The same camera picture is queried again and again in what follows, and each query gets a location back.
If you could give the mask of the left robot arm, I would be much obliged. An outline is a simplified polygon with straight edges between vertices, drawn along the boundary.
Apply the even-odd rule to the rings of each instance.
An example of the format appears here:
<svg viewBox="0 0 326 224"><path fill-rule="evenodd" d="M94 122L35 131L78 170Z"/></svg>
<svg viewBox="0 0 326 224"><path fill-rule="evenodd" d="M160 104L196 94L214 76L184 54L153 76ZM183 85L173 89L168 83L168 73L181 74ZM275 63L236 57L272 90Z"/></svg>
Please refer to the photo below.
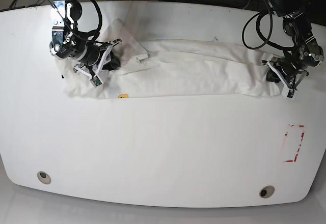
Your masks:
<svg viewBox="0 0 326 224"><path fill-rule="evenodd" d="M256 20L258 36L269 46L283 52L283 56L272 57L262 63L269 67L266 79L283 84L282 95L293 98L303 78L309 75L308 67L316 67L323 62L324 54L312 33L311 22L305 7L306 0L265 0L267 10L259 13ZM283 47L263 37L260 21L266 15L275 13L283 18L283 30L293 41L292 47Z"/></svg>

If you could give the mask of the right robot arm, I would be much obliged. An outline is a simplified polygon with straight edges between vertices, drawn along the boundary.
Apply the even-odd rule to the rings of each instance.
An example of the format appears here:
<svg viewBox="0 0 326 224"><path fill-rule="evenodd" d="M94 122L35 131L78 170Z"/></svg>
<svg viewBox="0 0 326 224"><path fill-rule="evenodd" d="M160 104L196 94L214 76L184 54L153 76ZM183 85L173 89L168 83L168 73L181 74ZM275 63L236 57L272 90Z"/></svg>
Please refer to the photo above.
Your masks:
<svg viewBox="0 0 326 224"><path fill-rule="evenodd" d="M82 16L82 6L78 0L55 0L52 3L52 30L50 53L58 59L72 59L77 64L73 71L88 77L96 86L102 84L102 71L112 71L121 67L120 60L112 49L121 39L109 42L97 41L102 28L102 13L96 0L90 0L98 15L96 29L81 32L78 21Z"/></svg>

